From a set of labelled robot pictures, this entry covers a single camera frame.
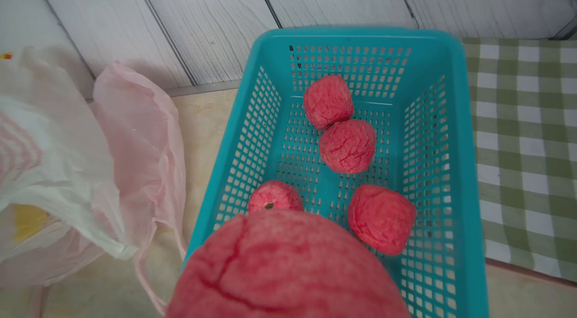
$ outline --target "green and white checkered tablecloth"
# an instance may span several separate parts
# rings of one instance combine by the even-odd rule
[[[577,282],[577,42],[463,43],[485,256]]]

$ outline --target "red fruit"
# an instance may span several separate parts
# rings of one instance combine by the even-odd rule
[[[349,226],[363,242],[385,254],[400,254],[415,224],[417,209],[382,186],[361,185],[349,205]]]
[[[318,130],[326,130],[337,121],[353,116],[353,98],[347,83],[338,75],[328,75],[305,91],[305,114]]]
[[[377,136],[363,120],[335,123],[319,140],[322,161],[338,173],[367,170],[376,152]]]
[[[237,215],[189,259],[167,318],[410,318],[379,260],[334,222],[290,210]]]
[[[280,180],[264,182],[250,196],[249,213],[261,209],[291,209],[301,212],[305,210],[298,192]]]

